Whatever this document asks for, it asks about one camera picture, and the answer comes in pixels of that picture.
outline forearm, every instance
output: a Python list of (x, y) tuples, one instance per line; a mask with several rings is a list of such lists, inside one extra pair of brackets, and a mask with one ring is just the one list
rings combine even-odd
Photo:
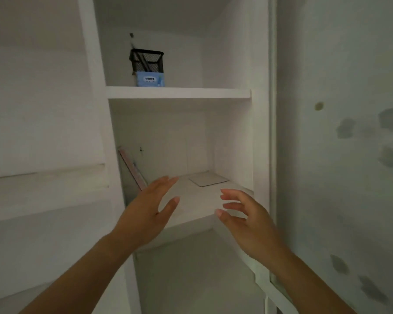
[(43, 291), (21, 314), (89, 314), (116, 271), (132, 253), (120, 249), (111, 235), (94, 247)]
[(288, 248), (279, 249), (271, 271), (277, 276), (300, 314), (355, 314), (326, 283)]

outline vertical divider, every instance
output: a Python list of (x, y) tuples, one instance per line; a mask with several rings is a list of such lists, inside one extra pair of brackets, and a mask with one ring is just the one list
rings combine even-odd
[[(78, 0), (78, 5), (88, 59), (90, 83), (92, 86), (95, 107), (98, 112), (100, 134), (102, 136), (106, 167), (108, 169), (109, 194), (112, 206), (111, 214), (113, 216), (115, 225), (125, 207), (115, 149), (112, 121), (110, 118), (109, 101), (106, 97), (105, 74), (100, 51), (94, 2), (93, 0)], [(132, 256), (124, 264), (124, 275), (126, 280), (126, 290), (130, 306), (130, 313), (140, 314), (140, 299)]]

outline cabinet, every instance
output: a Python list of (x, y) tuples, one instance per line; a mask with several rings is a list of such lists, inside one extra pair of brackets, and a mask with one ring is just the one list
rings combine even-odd
[[(261, 313), (272, 309), (274, 302), (285, 313), (294, 313), (291, 303), (271, 284), (268, 270), (247, 257), (213, 216), (221, 205), (220, 188), (243, 189), (270, 206), (274, 0), (62, 2), (81, 20), (84, 44), (76, 46), (87, 57), (101, 155), (88, 159), (89, 163), (81, 161), (83, 165), (67, 160), (63, 165), (49, 163), (36, 174), (23, 171), (17, 172), (21, 176), (10, 173), (0, 178), (0, 194), (6, 195), (5, 200), (0, 196), (0, 233), (20, 230), (22, 246), (29, 243), (32, 249), (41, 246), (35, 240), (44, 238), (62, 245), (47, 252), (39, 269), (32, 264), (38, 260), (26, 258), (21, 269), (34, 276), (17, 278), (9, 288), (13, 279), (8, 275), (0, 283), (0, 299), (23, 290), (29, 293), (24, 295), (39, 293), (42, 285), (56, 279), (113, 227), (138, 192), (117, 155), (117, 148), (123, 146), (147, 180), (180, 176), (168, 196), (179, 195), (181, 202), (160, 236), (116, 274), (96, 312), (181, 309), (179, 313), (188, 306), (194, 312), (251, 309)], [(134, 87), (128, 60), (131, 32), (136, 47), (165, 53), (165, 88)], [(89, 152), (80, 148), (76, 154), (74, 158), (82, 158)], [(190, 176), (204, 172), (229, 181), (204, 187), (190, 181)], [(63, 234), (64, 228), (58, 226), (68, 218), (81, 224), (84, 216), (89, 223), (81, 232)], [(33, 228), (31, 237), (25, 235), (27, 225)], [(12, 259), (24, 255), (16, 253), (14, 245), (6, 246), (12, 239), (2, 241), (0, 258), (6, 255), (3, 249), (9, 249)], [(72, 240), (73, 253), (65, 258), (61, 257), (63, 240)], [(59, 258), (53, 270), (43, 266)], [(0, 273), (16, 265), (0, 265)], [(172, 273), (169, 282), (172, 265), (181, 275)], [(0, 301), (0, 308), (13, 308), (21, 299), (8, 296)]]

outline fingernail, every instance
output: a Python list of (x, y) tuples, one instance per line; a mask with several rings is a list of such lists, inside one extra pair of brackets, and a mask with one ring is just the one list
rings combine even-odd
[(217, 215), (218, 218), (220, 218), (223, 213), (224, 213), (224, 210), (222, 210), (222, 209), (215, 210), (215, 214)]

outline right hand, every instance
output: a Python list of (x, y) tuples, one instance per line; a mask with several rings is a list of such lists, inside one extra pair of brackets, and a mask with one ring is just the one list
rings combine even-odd
[(273, 270), (279, 263), (282, 253), (287, 250), (281, 240), (278, 229), (274, 225), (267, 210), (256, 200), (241, 190), (222, 189), (222, 200), (236, 200), (225, 203), (225, 209), (241, 211), (247, 219), (231, 216), (227, 211), (217, 209), (218, 218), (230, 230), (240, 248), (264, 266)]

